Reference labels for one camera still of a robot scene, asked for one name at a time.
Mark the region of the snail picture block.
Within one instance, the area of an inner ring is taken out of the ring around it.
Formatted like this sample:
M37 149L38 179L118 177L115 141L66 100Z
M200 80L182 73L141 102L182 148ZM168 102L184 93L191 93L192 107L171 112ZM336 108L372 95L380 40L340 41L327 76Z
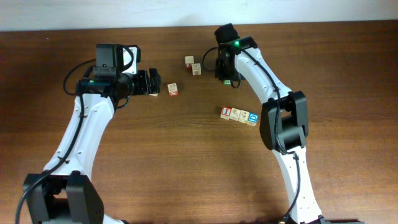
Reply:
M176 83L171 83L167 85L169 95L170 96L177 96L178 95L178 88Z

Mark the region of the red letter I block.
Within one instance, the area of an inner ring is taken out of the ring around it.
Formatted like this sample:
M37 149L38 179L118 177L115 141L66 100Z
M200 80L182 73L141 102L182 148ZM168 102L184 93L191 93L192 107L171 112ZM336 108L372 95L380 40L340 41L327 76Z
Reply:
M231 108L224 106L224 107L222 107L222 110L220 113L220 118L229 119L230 114L231 114Z

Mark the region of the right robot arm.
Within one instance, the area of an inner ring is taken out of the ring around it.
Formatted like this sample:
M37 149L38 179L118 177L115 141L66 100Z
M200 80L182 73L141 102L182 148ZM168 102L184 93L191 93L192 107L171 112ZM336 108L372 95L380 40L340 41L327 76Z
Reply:
M219 26L215 38L218 43L216 77L237 82L246 80L262 104L261 139L277 159L289 200L289 208L280 222L320 223L323 216L307 168L305 95L285 86L266 64L254 39L240 37L232 24Z

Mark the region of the wooden picture block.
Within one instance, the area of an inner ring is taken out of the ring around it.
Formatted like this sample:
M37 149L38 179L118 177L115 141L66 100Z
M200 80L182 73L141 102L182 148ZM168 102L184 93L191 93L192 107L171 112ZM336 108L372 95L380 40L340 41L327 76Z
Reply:
M240 114L241 114L241 110L239 110L237 108L232 108L229 118L232 119L232 120L238 121L239 117L240 117Z
M250 112L241 110L239 117L238 117L238 121L241 123L247 123L249 115L250 115Z

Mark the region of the letter K block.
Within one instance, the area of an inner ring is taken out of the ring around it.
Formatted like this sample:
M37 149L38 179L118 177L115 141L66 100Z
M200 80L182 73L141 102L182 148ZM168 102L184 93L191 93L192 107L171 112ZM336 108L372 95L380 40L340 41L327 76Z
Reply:
M201 64L200 63L192 64L192 74L193 75L201 75Z

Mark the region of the blue letter D block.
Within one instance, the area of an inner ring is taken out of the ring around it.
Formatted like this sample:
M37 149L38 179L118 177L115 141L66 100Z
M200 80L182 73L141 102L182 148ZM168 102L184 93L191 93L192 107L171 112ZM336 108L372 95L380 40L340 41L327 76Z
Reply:
M249 113L247 124L250 126L255 126L258 122L259 116L254 113Z

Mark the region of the letter E block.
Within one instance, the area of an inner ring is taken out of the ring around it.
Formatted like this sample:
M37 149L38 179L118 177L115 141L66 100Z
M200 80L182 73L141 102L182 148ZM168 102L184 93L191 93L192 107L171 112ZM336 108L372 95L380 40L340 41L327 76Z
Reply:
M185 66L186 66L186 68L192 68L193 64L194 64L194 56L192 56L192 55L185 56Z

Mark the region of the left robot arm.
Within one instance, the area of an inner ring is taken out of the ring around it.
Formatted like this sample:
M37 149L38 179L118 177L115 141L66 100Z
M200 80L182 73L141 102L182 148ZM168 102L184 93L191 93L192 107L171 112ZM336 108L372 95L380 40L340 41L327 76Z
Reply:
M15 222L27 204L32 223L120 223L105 213L92 181L101 138L115 112L131 96L156 95L161 77L155 68L137 69L137 45L97 44L96 57L77 81L73 114L55 154L39 174L28 174Z

